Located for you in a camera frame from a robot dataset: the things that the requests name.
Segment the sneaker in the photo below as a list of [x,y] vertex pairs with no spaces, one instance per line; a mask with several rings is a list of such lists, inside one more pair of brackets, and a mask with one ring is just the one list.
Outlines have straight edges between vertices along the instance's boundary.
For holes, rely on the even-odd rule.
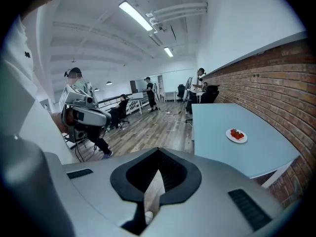
[[153,218],[154,218],[154,214],[151,211],[145,212],[146,225],[149,225],[152,222]]
[[108,159],[108,158],[110,158],[113,154],[114,154],[113,151],[110,150],[110,153],[107,154],[107,155],[104,155],[101,160]]

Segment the white shirt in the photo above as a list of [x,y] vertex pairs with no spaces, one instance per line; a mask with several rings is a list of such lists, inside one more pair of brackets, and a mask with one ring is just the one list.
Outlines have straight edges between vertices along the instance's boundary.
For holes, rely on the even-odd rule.
[[193,93],[196,93],[198,91],[198,88],[193,86],[193,84],[200,85],[200,81],[198,80],[198,75],[195,75],[192,77],[191,84],[190,84],[190,91]]
[[25,27],[17,17],[2,46],[0,132],[34,142],[42,151],[55,153],[62,164],[78,162],[49,113],[36,99],[32,52],[26,40]]

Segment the red food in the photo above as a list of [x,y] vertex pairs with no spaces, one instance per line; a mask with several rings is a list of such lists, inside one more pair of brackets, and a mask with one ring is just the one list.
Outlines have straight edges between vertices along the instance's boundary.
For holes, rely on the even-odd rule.
[[243,133],[239,133],[236,129],[231,129],[231,136],[239,140],[244,137]]

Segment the white plate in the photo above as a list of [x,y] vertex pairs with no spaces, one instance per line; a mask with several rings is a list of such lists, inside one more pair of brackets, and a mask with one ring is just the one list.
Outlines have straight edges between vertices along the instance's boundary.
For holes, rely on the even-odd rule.
[[231,136],[231,129],[228,129],[227,131],[226,131],[226,136],[227,136],[227,138],[229,138],[231,141],[234,141],[234,142],[236,142],[236,143],[245,143],[247,140],[248,140],[248,137],[247,137],[247,135],[243,132],[243,131],[240,131],[240,130],[238,130],[238,129],[236,129],[237,130],[237,132],[239,132],[239,133],[243,133],[243,135],[244,135],[244,137],[243,138],[241,138],[241,139],[236,139],[236,138],[234,138],[233,136]]

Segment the ceiling light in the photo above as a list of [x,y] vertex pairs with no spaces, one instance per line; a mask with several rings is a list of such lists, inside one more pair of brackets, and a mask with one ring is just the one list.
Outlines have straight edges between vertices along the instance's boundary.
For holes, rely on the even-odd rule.
[[164,50],[165,50],[166,53],[169,55],[169,57],[173,57],[173,54],[171,53],[169,47],[165,47]]
[[139,14],[137,10],[135,10],[127,1],[122,2],[119,7],[125,11],[128,15],[130,15],[133,19],[135,19],[139,24],[142,25],[147,31],[152,30],[150,24],[144,19],[144,17]]

